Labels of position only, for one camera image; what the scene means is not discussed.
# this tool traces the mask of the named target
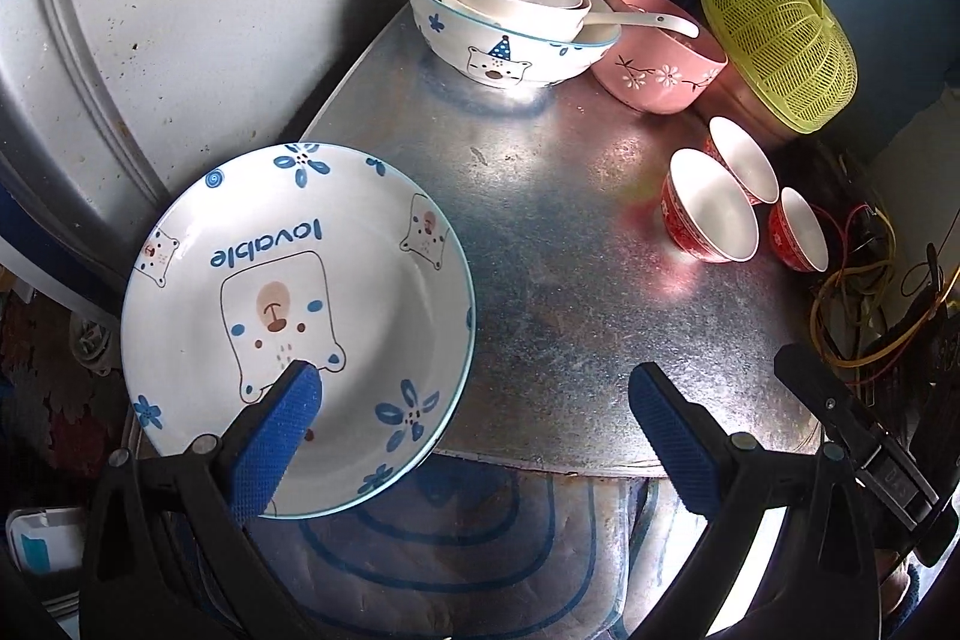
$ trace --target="ceramic spoon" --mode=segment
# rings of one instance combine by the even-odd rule
[[[690,39],[700,36],[700,29],[690,20],[655,12],[589,12],[584,17],[584,25],[645,25],[682,33]]]

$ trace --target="metal table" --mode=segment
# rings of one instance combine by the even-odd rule
[[[805,335],[797,276],[763,241],[750,263],[712,266],[664,232],[670,156],[705,135],[693,114],[637,114],[589,73],[525,93],[475,84],[430,52],[409,7],[371,44],[304,140],[413,177],[467,253],[476,353],[440,452],[664,475],[627,403],[642,360],[728,432],[779,450],[813,444],[812,417],[773,375],[776,350]]]

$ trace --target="blue gripper pad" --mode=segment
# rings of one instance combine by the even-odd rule
[[[215,475],[237,523],[267,509],[322,399],[317,367],[296,360],[230,424]]]
[[[722,503],[726,434],[702,405],[683,398],[653,362],[630,375],[630,410],[650,440],[683,506],[712,521]]]

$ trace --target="screw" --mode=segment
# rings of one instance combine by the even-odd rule
[[[829,458],[831,461],[843,461],[843,457],[846,456],[843,448],[837,445],[835,442],[827,442],[824,445],[824,456]]]
[[[126,448],[117,448],[113,453],[110,454],[107,459],[107,464],[112,467],[122,467],[127,463],[127,459],[130,458],[130,451]]]
[[[190,450],[198,456],[203,456],[217,447],[217,438],[213,434],[201,434],[190,445]]]
[[[757,447],[757,438],[750,432],[735,432],[730,435],[730,442],[738,451],[752,451]]]

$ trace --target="bear illustration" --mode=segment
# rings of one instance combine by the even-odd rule
[[[144,242],[143,247],[141,247],[140,255],[137,256],[133,268],[147,275],[159,287],[165,287],[167,284],[167,268],[170,266],[174,250],[178,247],[179,239],[174,239],[155,228],[152,230],[150,237],[147,237],[147,242]]]
[[[510,37],[506,34],[490,50],[467,47],[467,74],[477,82],[498,88],[510,88],[520,85],[523,73],[530,68],[530,61],[510,60]]]
[[[240,398],[258,402],[295,359],[339,372],[323,261],[313,250],[256,263],[220,287],[224,328],[240,370]]]
[[[430,200],[423,194],[414,194],[410,201],[410,225],[407,236],[400,242],[400,249],[423,256],[439,271],[443,266],[443,247],[449,230]]]

